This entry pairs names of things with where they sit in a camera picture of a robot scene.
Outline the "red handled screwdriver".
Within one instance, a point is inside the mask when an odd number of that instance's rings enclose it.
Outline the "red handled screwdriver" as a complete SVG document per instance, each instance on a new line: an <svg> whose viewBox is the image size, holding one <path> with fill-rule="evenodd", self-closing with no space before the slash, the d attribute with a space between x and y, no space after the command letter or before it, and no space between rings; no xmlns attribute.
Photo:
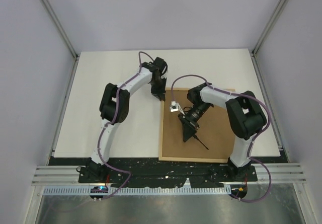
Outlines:
<svg viewBox="0 0 322 224"><path fill-rule="evenodd" d="M193 138L199 141L207 150L209 150L209 148L200 140L200 138L197 135L193 135Z"/></svg>

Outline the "wooden picture frame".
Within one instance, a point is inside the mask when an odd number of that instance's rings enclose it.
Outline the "wooden picture frame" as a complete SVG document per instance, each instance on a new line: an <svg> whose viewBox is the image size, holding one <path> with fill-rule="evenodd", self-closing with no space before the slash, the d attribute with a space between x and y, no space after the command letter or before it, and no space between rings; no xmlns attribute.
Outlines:
<svg viewBox="0 0 322 224"><path fill-rule="evenodd" d="M194 115L190 123L182 124L179 112L171 112L170 106L174 96L183 110L191 110L193 103L187 99L187 93L187 88L166 88L166 100L161 106L158 159L226 164L235 141L227 110L213 105L201 117Z"/></svg>

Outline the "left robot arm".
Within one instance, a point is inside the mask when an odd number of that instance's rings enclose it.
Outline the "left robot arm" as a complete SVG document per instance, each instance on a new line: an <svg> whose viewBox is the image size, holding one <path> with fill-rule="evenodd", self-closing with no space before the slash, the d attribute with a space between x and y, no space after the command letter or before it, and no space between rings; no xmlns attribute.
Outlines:
<svg viewBox="0 0 322 224"><path fill-rule="evenodd" d="M160 57L152 62L140 62L138 72L118 84L109 83L105 86L99 111L102 119L101 133L91 157L86 163L87 175L95 182L107 179L108 171L105 163L114 135L119 125L125 121L129 113L130 97L144 85L151 85L151 94L159 101L166 100L165 76L168 64Z"/></svg>

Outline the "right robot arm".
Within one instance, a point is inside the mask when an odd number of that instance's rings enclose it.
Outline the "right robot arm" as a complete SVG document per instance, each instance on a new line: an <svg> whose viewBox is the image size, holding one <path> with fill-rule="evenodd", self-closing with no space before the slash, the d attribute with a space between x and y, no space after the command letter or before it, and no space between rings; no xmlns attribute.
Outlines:
<svg viewBox="0 0 322 224"><path fill-rule="evenodd" d="M235 134L232 154L227 161L227 174L238 181L246 176L251 165L251 150L254 140L267 124L267 118L251 91L238 94L228 90L214 88L207 83L191 88L187 99L193 104L188 111L172 101L171 111L179 109L178 119L182 124L183 141L197 138L198 120L214 106L227 111L230 127Z"/></svg>

